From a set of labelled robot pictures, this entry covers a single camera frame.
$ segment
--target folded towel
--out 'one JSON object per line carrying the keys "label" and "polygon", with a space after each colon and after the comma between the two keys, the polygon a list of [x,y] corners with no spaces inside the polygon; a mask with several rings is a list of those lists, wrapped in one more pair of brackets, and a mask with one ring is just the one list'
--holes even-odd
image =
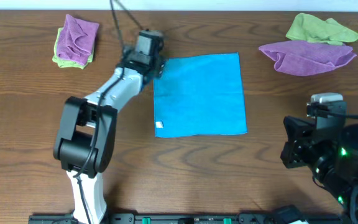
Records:
{"label": "folded towel", "polygon": [[286,37],[291,40],[307,40],[311,43],[342,45],[343,42],[357,41],[358,33],[340,25],[333,18],[322,21],[315,16],[299,13]]}
{"label": "folded towel", "polygon": [[98,28],[98,23],[75,19],[67,14],[57,44],[57,56],[85,65],[93,51]]}
{"label": "folded towel", "polygon": [[154,81],[155,135],[247,133],[238,54],[170,59]]}
{"label": "folded towel", "polygon": [[356,57],[349,46],[312,44],[304,40],[266,44],[259,50],[276,62],[276,71],[298,76],[329,72]]}
{"label": "folded towel", "polygon": [[56,41],[55,41],[55,46],[53,47],[53,57],[52,57],[52,61],[57,63],[57,65],[59,66],[59,68],[70,68],[70,67],[73,67],[73,68],[80,68],[80,69],[84,69],[90,62],[92,62],[93,60],[93,50],[92,50],[92,53],[91,55],[88,57],[88,61],[85,65],[80,65],[76,62],[73,62],[71,60],[64,60],[64,59],[60,59],[57,57],[56,55],[56,49],[57,49],[57,42],[59,40],[59,36],[60,36],[60,32],[63,30],[63,28],[59,28],[57,30],[57,38],[56,38]]}

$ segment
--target green towel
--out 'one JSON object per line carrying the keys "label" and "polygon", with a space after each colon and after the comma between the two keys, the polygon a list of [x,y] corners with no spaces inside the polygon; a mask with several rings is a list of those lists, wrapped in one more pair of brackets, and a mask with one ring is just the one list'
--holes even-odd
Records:
{"label": "green towel", "polygon": [[291,40],[307,40],[311,43],[342,45],[343,42],[357,41],[358,33],[340,25],[333,18],[322,21],[315,16],[299,13],[286,37]]}
{"label": "green towel", "polygon": [[80,69],[84,69],[90,62],[93,61],[93,52],[94,52],[94,49],[92,50],[92,54],[89,56],[88,58],[88,62],[85,64],[85,65],[80,65],[76,62],[73,62],[71,60],[64,60],[64,59],[60,59],[57,57],[56,55],[56,48],[57,48],[57,42],[59,41],[59,35],[60,35],[60,32],[63,30],[63,28],[59,28],[57,30],[57,38],[56,38],[56,42],[55,42],[55,46],[53,47],[53,58],[52,58],[52,61],[57,63],[57,65],[59,66],[59,68],[70,68],[70,67],[73,67],[73,68],[80,68]]}

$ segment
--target purple cloth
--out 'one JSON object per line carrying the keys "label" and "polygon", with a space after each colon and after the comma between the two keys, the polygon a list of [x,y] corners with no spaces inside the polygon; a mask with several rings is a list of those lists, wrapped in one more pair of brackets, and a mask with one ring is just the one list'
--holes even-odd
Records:
{"label": "purple cloth", "polygon": [[57,43],[57,56],[85,65],[92,53],[98,28],[98,23],[75,19],[67,14]]}
{"label": "purple cloth", "polygon": [[349,46],[290,40],[259,47],[276,63],[274,69],[290,75],[308,76],[329,72],[347,65],[357,55]]}

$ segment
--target crumpled cloth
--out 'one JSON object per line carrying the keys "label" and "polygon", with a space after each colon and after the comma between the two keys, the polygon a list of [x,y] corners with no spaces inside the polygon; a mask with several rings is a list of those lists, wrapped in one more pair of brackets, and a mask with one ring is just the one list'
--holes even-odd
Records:
{"label": "crumpled cloth", "polygon": [[347,65],[357,56],[350,46],[312,44],[304,40],[266,44],[259,50],[275,61],[276,71],[297,76],[329,72]]}
{"label": "crumpled cloth", "polygon": [[291,40],[306,40],[311,43],[343,45],[343,42],[357,41],[358,33],[340,25],[333,18],[322,21],[315,16],[299,13],[286,37]]}

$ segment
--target wood grain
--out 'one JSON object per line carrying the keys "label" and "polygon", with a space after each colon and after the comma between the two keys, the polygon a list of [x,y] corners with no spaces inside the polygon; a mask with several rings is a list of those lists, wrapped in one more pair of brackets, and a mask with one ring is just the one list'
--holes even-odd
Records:
{"label": "wood grain", "polygon": [[[52,62],[65,14],[101,27],[94,62],[84,70]],[[258,46],[286,40],[295,12],[135,12],[164,31],[166,54],[187,57],[239,52],[249,134],[160,139],[154,136],[152,86],[119,114],[113,159],[104,173],[111,209],[140,213],[237,213],[295,204],[310,213],[340,206],[307,169],[286,170],[280,152],[286,115],[304,117],[310,95],[339,92],[358,113],[358,57],[312,77],[277,73]],[[358,13],[313,13],[358,32]],[[119,13],[123,34],[137,29]],[[0,11],[0,223],[26,223],[33,213],[74,207],[71,184],[52,146],[63,102],[83,97],[112,74],[119,42],[108,11]],[[351,44],[358,54],[358,41]]]}

